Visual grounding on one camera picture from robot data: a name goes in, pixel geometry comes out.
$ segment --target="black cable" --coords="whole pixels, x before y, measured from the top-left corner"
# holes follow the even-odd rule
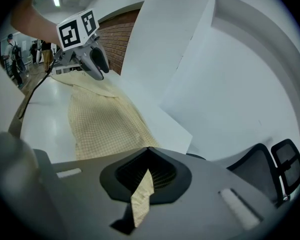
[[[34,94],[35,90],[44,82],[44,80],[46,80],[46,78],[49,76],[49,74],[51,73],[52,69],[54,68],[54,64],[55,64],[56,60],[54,59],[52,62],[51,67],[49,67],[48,71],[46,72],[46,75],[44,76],[44,78],[41,80],[40,83],[37,84],[37,86],[32,90],[30,97],[28,98],[28,100],[26,101],[26,105],[25,108],[22,112],[22,115],[19,117],[19,119],[23,118],[26,112],[26,109],[28,107],[29,101],[31,100],[32,95]]]

